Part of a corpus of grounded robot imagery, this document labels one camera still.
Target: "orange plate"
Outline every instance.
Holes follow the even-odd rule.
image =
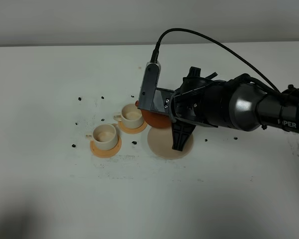
[[[121,146],[122,146],[122,140],[120,136],[118,136],[118,144],[114,148],[106,151],[98,149],[94,141],[90,141],[91,152],[99,158],[109,158],[114,156],[120,151]]]
[[[120,129],[121,129],[123,132],[125,132],[125,133],[129,133],[129,134],[140,133],[140,132],[142,132],[142,131],[146,128],[147,125],[148,125],[148,123],[146,123],[146,122],[144,121],[144,123],[143,123],[140,127],[138,127],[138,128],[126,128],[126,127],[124,126],[124,124],[123,124],[122,122],[119,121],[119,127],[120,127]]]

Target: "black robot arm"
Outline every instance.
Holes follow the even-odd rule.
[[[216,73],[200,77],[191,67],[180,88],[157,88],[158,63],[146,67],[139,109],[169,116],[173,149],[182,151],[196,125],[253,131],[262,125],[299,133],[299,89],[289,85],[279,93],[243,74],[233,80],[212,80]]]

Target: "beige plate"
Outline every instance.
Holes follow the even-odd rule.
[[[187,155],[194,145],[194,137],[191,135],[184,146],[183,151],[173,150],[173,136],[171,128],[151,128],[148,133],[148,144],[151,151],[164,159],[177,159]]]

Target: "cup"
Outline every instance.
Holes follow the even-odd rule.
[[[141,110],[134,104],[128,104],[121,112],[114,113],[113,119],[121,121],[126,128],[138,128],[144,123]]]
[[[118,144],[118,133],[114,125],[110,123],[101,124],[93,132],[86,133],[85,136],[89,140],[93,140],[98,149],[110,150]]]

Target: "white table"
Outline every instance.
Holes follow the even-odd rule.
[[[227,45],[280,90],[299,87],[299,42]],[[0,214],[31,204],[32,238],[299,239],[299,135],[197,127],[188,156],[163,160],[148,126],[123,133],[113,158],[92,156],[85,132],[138,98],[152,50],[0,48]],[[213,44],[163,45],[159,61],[162,88],[180,86],[190,66],[260,79]]]

